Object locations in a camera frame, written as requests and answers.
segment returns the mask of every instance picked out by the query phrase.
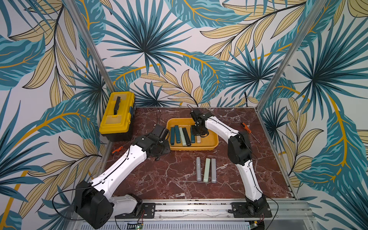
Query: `red marble surface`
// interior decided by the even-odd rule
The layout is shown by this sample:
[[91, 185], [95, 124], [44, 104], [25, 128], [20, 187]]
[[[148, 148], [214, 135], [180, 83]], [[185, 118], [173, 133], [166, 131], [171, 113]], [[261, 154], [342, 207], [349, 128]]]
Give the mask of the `red marble surface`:
[[[156, 108], [137, 108], [133, 138], [148, 133], [156, 123]], [[159, 124], [166, 126], [169, 119], [190, 117], [188, 108], [160, 108]], [[250, 124], [250, 129], [258, 142], [250, 137], [253, 153], [258, 157], [253, 162], [260, 188], [271, 198], [290, 197], [289, 189], [280, 172], [275, 156], [266, 139], [253, 108], [202, 108], [210, 111], [230, 127], [241, 130], [240, 121]], [[127, 142], [115, 142], [112, 151]], [[105, 169], [109, 168], [124, 152], [110, 155]], [[206, 158], [216, 158], [217, 183], [197, 182], [195, 160], [201, 158], [202, 173]], [[141, 199], [192, 199], [192, 198], [244, 198], [243, 182], [236, 166], [227, 157], [227, 144], [219, 138], [219, 145], [212, 151], [171, 151], [157, 162], [148, 158], [136, 167], [119, 185], [114, 196], [133, 193]]]

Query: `toolbox lid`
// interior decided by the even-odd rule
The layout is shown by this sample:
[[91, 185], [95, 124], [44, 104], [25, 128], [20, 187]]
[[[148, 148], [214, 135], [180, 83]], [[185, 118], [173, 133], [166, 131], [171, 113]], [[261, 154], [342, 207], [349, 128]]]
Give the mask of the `toolbox lid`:
[[101, 134], [128, 132], [134, 112], [134, 93], [113, 92], [100, 125]]

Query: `yellow tray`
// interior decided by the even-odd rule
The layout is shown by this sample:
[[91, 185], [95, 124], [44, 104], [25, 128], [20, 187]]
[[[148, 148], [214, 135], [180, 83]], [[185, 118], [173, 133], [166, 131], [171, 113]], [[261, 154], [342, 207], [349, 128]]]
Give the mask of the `yellow tray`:
[[[174, 127], [175, 125], [178, 125], [179, 127], [182, 127], [182, 128], [187, 128], [187, 132], [188, 132], [189, 139], [190, 139], [190, 136], [191, 136], [190, 126], [194, 125], [194, 121], [191, 117], [171, 118], [170, 120], [167, 121], [166, 128], [168, 130], [171, 130], [171, 127]], [[202, 137], [200, 144], [197, 144], [196, 142], [196, 143], [192, 143], [191, 146], [183, 146], [181, 143], [178, 144], [176, 143], [176, 141], [174, 141], [174, 145], [170, 144], [170, 149], [180, 150], [180, 151], [213, 150], [214, 148], [216, 148], [216, 146], [219, 145], [219, 136], [217, 136], [217, 134], [212, 132], [211, 130], [208, 130], [208, 131], [209, 131], [209, 135], [206, 137]]]

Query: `screwdriver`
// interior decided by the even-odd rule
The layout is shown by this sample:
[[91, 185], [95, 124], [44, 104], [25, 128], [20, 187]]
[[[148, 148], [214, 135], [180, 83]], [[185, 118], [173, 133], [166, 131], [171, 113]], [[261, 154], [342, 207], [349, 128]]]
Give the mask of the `screwdriver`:
[[260, 144], [259, 140], [253, 135], [252, 131], [249, 129], [249, 127], [243, 122], [240, 124], [248, 133], [250, 133], [254, 139]]

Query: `wallpaper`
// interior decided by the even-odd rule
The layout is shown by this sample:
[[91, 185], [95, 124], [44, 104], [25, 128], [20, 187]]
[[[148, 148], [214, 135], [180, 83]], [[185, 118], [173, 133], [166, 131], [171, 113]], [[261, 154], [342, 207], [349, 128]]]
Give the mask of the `wallpaper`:
[[138, 106], [244, 106], [245, 94], [255, 106], [314, 2], [110, 0], [91, 35], [105, 34], [95, 43], [113, 85]]
[[[82, 6], [104, 17], [99, 1]], [[98, 172], [109, 95], [61, 0], [5, 0], [0, 12], [0, 230], [66, 229], [51, 200]], [[73, 197], [55, 198], [66, 217]]]
[[283, 168], [321, 229], [365, 230], [368, 1], [336, 4], [327, 26], [312, 28], [316, 39], [305, 39], [293, 55], [261, 114]]

